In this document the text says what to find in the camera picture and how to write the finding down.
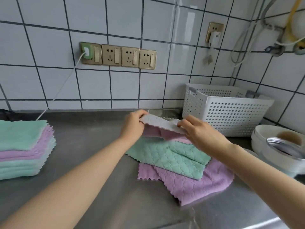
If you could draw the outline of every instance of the stack of towels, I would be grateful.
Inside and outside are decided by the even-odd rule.
[[[140,162],[138,179],[163,181],[181,205],[223,191],[232,183],[234,173],[225,165],[198,150],[173,126],[162,127],[162,120],[157,121],[143,121],[142,137],[126,152]]]
[[[56,145],[45,120],[0,120],[0,180],[39,173]]]

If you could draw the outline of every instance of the right hand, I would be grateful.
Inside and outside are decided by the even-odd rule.
[[[186,131],[186,137],[201,151],[217,157],[230,149],[232,143],[207,122],[188,115],[177,124]]]

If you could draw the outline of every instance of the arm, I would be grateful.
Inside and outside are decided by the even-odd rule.
[[[143,133],[144,124],[139,118],[144,114],[144,110],[131,113],[118,139],[29,200],[0,228],[74,228],[120,158]]]
[[[292,229],[305,228],[305,185],[232,144],[193,116],[178,123],[200,150],[228,166]]]

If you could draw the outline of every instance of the left hand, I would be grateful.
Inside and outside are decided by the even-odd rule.
[[[121,129],[120,138],[124,138],[134,144],[144,130],[144,124],[139,121],[139,118],[146,114],[148,114],[147,111],[140,109],[127,115],[124,126]]]

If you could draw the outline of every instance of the electrical outlet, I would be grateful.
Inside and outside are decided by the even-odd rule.
[[[139,48],[122,47],[122,66],[139,67]]]
[[[140,69],[155,69],[156,68],[157,51],[140,50]]]
[[[90,42],[80,42],[79,46],[81,48],[81,52],[84,53],[85,47],[89,49],[89,56],[83,55],[81,58],[81,62],[83,64],[94,64],[94,65],[102,65],[102,47],[101,44],[90,43]]]
[[[209,43],[211,32],[214,32],[214,31],[222,32],[223,29],[224,29],[224,25],[222,23],[210,22],[208,31],[207,31],[207,35],[206,35],[206,43]]]
[[[121,66],[121,47],[102,45],[103,65]]]

